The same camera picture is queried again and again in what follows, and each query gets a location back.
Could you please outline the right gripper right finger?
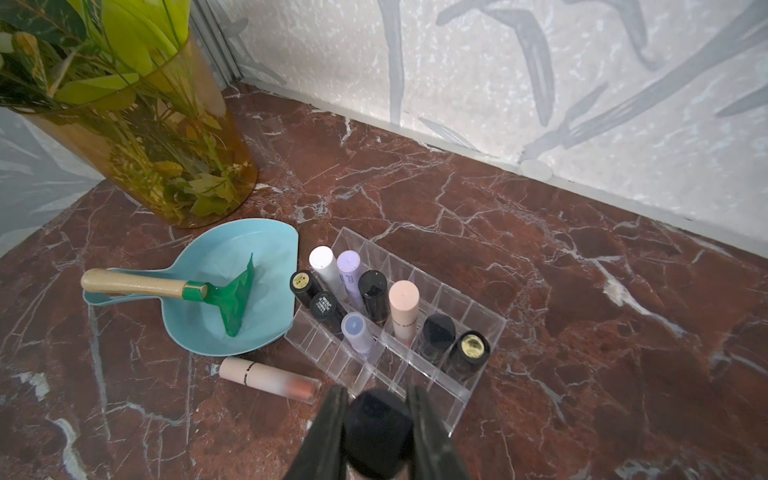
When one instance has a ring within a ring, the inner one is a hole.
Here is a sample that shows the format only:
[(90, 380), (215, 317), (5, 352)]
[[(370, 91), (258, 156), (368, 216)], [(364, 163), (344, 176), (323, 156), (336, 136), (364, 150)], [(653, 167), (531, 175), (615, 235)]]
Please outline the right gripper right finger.
[(421, 480), (470, 479), (428, 392), (421, 386), (410, 386), (406, 404), (413, 419), (409, 477)]

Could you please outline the small lavender lip tube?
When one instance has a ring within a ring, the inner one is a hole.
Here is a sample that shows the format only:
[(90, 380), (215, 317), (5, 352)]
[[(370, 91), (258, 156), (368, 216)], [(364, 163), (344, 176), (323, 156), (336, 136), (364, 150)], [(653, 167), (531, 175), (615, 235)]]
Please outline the small lavender lip tube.
[(352, 349), (361, 357), (367, 358), (375, 344), (368, 320), (359, 312), (350, 312), (342, 320), (342, 333)]

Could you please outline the black lipstick gold band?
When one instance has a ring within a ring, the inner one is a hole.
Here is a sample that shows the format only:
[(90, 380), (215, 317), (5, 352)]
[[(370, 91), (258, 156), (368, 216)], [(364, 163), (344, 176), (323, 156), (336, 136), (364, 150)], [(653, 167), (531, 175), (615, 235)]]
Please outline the black lipstick gold band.
[(309, 270), (296, 271), (290, 277), (289, 286), (291, 292), (307, 310), (311, 308), (313, 299), (324, 291), (320, 282)]

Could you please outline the lavender lip balm tube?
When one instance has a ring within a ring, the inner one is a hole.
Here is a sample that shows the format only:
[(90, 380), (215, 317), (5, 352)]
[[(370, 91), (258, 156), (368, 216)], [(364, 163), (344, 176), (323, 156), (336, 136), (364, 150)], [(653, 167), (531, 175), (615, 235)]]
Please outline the lavender lip balm tube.
[(360, 255), (354, 250), (342, 252), (337, 259), (337, 268), (347, 292), (349, 303), (355, 310), (362, 312), (364, 310), (364, 302), (358, 284), (364, 270)]

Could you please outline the pink lip gloss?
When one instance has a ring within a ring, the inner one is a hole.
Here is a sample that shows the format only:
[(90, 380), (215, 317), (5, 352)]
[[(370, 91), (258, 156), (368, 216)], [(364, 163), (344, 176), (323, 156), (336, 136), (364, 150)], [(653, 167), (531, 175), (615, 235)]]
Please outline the pink lip gloss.
[(237, 357), (225, 358), (218, 374), (224, 380), (309, 404), (321, 389), (317, 379)]
[(389, 290), (394, 336), (404, 345), (410, 346), (416, 337), (419, 301), (419, 290), (411, 281), (397, 281)]

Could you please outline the black lipstick horizontal top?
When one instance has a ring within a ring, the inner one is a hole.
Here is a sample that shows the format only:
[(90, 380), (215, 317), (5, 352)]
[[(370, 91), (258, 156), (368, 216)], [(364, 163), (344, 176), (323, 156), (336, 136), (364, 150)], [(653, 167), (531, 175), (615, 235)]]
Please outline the black lipstick horizontal top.
[(348, 463), (371, 479), (392, 479), (402, 469), (412, 443), (414, 421), (395, 394), (361, 393), (344, 414), (343, 447)]

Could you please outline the black lipstick silver band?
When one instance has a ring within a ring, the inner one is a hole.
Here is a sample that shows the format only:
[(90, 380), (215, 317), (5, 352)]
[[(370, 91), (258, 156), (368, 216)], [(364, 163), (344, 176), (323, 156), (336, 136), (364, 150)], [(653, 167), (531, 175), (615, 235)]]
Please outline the black lipstick silver band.
[(315, 295), (310, 303), (310, 313), (332, 335), (344, 339), (341, 325), (347, 311), (332, 292)]

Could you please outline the white lip balm tube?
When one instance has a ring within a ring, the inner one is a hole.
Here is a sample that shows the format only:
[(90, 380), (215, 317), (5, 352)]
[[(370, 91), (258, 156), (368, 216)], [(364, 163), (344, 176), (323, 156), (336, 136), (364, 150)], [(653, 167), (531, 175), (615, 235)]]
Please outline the white lip balm tube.
[(347, 291), (341, 279), (341, 274), (337, 266), (337, 259), (332, 249), (322, 245), (315, 247), (309, 255), (309, 263), (314, 272), (340, 301), (347, 300)]

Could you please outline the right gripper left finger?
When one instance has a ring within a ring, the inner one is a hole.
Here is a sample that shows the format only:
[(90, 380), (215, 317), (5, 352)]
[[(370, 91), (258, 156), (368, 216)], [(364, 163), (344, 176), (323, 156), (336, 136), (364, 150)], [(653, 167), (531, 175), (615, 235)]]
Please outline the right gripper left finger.
[(330, 388), (284, 480), (347, 477), (344, 417), (348, 399), (345, 387)]

